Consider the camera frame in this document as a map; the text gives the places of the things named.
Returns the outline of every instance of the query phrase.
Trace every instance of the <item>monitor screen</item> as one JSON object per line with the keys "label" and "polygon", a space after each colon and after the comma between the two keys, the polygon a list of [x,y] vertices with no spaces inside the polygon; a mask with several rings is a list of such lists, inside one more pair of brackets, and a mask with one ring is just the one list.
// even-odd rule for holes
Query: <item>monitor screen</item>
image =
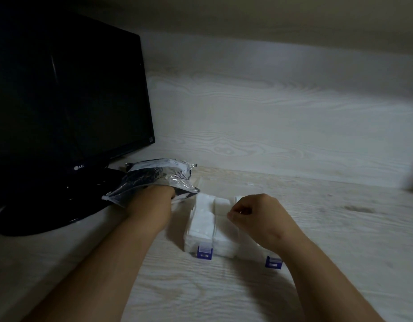
{"label": "monitor screen", "polygon": [[0,202],[154,141],[138,35],[0,7]]}

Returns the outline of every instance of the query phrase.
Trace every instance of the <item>left arm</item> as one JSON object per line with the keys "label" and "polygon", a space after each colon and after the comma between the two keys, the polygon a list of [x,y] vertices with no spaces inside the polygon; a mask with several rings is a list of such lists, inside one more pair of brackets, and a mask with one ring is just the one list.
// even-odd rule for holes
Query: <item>left arm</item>
{"label": "left arm", "polygon": [[138,192],[129,216],[23,322],[118,322],[139,268],[171,214],[170,186]]}

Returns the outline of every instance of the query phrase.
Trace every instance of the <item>right arm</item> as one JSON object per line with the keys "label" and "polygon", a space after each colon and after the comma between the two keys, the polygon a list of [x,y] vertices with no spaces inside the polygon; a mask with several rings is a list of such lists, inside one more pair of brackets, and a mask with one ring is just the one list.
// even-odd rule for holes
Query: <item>right arm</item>
{"label": "right arm", "polygon": [[277,199],[268,195],[243,197],[228,218],[283,259],[295,281],[307,321],[384,322]]}

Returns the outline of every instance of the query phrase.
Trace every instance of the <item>blue plastic clip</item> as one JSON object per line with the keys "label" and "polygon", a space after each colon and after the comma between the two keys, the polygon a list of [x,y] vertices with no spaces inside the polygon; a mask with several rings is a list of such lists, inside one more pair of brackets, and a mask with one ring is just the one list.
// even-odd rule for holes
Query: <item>blue plastic clip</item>
{"label": "blue plastic clip", "polygon": [[196,257],[198,259],[211,260],[213,258],[213,245],[211,243],[200,243]]}
{"label": "blue plastic clip", "polygon": [[283,260],[280,258],[271,258],[268,256],[266,258],[266,264],[264,265],[266,268],[271,268],[271,269],[281,269],[283,266]]}

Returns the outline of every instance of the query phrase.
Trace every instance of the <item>plastic bag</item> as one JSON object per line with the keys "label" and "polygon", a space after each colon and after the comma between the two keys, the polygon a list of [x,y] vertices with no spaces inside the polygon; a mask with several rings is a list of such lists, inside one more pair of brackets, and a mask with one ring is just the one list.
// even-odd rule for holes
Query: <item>plastic bag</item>
{"label": "plastic bag", "polygon": [[158,184],[172,186],[175,189],[172,203],[180,202],[200,192],[189,181],[192,168],[197,165],[169,158],[127,163],[127,174],[121,179],[120,186],[102,199],[125,208],[138,188]]}

